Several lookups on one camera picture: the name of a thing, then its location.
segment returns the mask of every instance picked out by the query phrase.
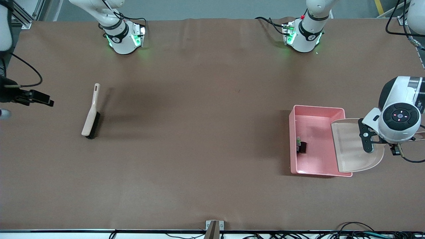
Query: black bristles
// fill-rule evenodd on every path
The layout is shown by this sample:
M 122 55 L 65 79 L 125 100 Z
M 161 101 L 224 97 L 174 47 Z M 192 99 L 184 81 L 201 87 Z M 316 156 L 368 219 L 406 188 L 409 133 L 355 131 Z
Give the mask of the black bristles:
M 96 112 L 96 117 L 94 118 L 94 122 L 93 122 L 93 126 L 91 127 L 90 134 L 86 136 L 86 138 L 94 139 L 96 137 L 96 129 L 97 129 L 97 126 L 99 125 L 99 120 L 100 120 L 100 113 Z

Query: yellow floor tape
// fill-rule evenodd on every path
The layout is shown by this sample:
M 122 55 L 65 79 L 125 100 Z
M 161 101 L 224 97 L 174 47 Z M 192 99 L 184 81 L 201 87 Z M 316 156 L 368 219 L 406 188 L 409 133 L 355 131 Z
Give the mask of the yellow floor tape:
M 379 15 L 384 13 L 384 9 L 382 8 L 382 4 L 380 0 L 375 0 L 376 8 L 378 9 Z

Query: small black object in bin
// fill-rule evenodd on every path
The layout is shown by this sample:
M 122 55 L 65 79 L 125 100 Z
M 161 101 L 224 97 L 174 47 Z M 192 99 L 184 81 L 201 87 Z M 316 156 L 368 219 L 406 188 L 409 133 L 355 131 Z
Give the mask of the small black object in bin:
M 307 143 L 306 142 L 301 142 L 300 153 L 302 153 L 302 154 L 307 153 Z

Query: brush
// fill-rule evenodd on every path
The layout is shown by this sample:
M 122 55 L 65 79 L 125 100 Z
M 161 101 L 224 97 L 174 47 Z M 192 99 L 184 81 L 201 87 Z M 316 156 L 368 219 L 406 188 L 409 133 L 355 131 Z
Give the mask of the brush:
M 90 110 L 87 114 L 87 119 L 84 123 L 84 128 L 82 129 L 81 135 L 85 136 L 88 139 L 94 139 L 96 134 L 96 128 L 99 124 L 100 113 L 97 112 L 97 98 L 99 96 L 100 84 L 94 84 L 93 90 L 93 100 L 91 102 Z

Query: pink plastic tray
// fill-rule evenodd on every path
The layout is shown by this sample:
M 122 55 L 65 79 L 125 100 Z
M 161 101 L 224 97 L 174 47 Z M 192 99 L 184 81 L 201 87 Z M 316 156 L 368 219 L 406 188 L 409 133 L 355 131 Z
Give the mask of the pink plastic tray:
M 291 172 L 351 177 L 338 171 L 331 123 L 345 119 L 342 108 L 295 105 L 289 115 Z M 307 143 L 307 153 L 297 154 L 297 136 Z

